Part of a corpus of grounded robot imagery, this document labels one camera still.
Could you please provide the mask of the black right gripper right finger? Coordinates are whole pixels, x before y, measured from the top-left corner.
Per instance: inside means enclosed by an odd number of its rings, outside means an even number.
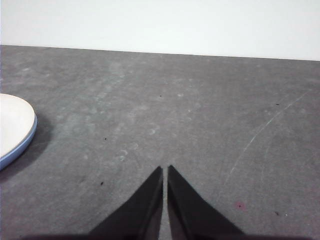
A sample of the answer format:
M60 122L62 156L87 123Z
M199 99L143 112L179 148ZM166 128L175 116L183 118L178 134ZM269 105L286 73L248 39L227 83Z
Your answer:
M187 238L241 238L245 233L207 203L170 165L167 173L169 216L176 217Z

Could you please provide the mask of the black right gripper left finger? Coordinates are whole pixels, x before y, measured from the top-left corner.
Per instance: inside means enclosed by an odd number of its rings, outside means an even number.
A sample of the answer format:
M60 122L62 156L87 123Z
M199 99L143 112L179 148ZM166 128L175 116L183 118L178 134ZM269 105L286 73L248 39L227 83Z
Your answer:
M134 194L89 232L93 238L158 238L163 211L163 169L158 166Z

